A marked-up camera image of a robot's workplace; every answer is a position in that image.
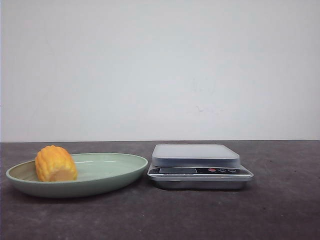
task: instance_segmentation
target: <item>plate rim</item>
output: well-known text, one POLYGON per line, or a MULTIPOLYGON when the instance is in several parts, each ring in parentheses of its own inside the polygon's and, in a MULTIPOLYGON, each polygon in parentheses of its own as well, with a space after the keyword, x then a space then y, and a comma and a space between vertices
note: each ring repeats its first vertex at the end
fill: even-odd
POLYGON ((105 180, 105 179, 109 179, 109 178, 114 178, 114 177, 119 177, 119 176, 123 176, 123 175, 127 175, 127 174, 131 174, 137 171, 140 171, 142 169, 144 169, 147 165, 148 165, 148 160, 143 157, 143 156, 139 156, 139 155, 134 155, 134 154, 129 154, 129 153, 119 153, 119 152, 86 152, 86 153, 74 153, 74 154, 70 154, 71 156, 75 156, 75 155, 90 155, 90 154, 115 154, 115 155, 127 155, 127 156, 134 156, 134 157, 138 157, 141 158, 145 161, 145 163, 143 164, 143 166, 133 170, 133 171, 129 171, 127 173, 123 173, 123 174, 119 174, 119 175, 115 175, 115 176, 106 176, 106 177, 100 177, 100 178, 94 178, 94 179, 90 179, 90 180, 69 180, 69 181, 30 181, 30 180, 22 180, 19 178, 16 178, 14 176, 11 176, 9 174, 9 172, 14 169, 19 167, 20 165, 23 164, 27 164, 27 163, 31 163, 31 162, 35 162, 35 160, 30 160, 30 161, 25 161, 22 163, 19 163, 17 165, 14 165, 12 167, 10 167, 6 172, 5 175, 6 177, 11 180, 11 181, 15 181, 15 182, 20 182, 20 183, 26 183, 26 184, 37 184, 37 185, 65 185, 65 184, 76 184, 76 183, 87 183, 87 182, 91 182, 91 181, 100 181, 100 180, 105 180))

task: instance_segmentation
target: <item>white backdrop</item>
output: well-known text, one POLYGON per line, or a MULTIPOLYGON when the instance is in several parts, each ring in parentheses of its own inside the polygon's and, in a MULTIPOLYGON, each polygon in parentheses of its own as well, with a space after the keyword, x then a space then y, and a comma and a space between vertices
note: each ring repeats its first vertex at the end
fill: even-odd
POLYGON ((320 139, 318 0, 2 0, 1 141, 320 139))

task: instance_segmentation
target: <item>table surface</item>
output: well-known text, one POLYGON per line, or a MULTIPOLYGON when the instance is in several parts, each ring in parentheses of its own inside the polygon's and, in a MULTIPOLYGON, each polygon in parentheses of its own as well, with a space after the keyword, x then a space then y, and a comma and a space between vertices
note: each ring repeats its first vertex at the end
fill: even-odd
POLYGON ((143 176, 116 191, 49 199, 14 189, 6 170, 52 143, 1 143, 4 240, 320 239, 320 141, 55 142, 75 153, 126 153, 149 164, 160 143, 223 144, 254 173, 243 190, 163 190, 143 176))

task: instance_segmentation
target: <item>light green plate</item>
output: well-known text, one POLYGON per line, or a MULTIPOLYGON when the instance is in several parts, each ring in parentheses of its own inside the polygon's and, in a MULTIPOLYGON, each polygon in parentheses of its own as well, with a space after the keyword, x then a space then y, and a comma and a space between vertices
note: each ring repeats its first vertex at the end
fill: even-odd
POLYGON ((11 167, 6 176, 21 192, 45 198, 74 198, 110 192, 138 179, 148 161, 122 153, 72 154, 78 177, 75 181, 39 181, 35 161, 11 167))

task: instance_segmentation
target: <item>scale platform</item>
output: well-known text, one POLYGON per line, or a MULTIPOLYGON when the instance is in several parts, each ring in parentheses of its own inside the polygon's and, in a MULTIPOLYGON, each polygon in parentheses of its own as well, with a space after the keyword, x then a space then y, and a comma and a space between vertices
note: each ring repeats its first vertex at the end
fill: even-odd
POLYGON ((221 144, 159 144, 147 175, 163 189, 242 189, 254 176, 221 144))

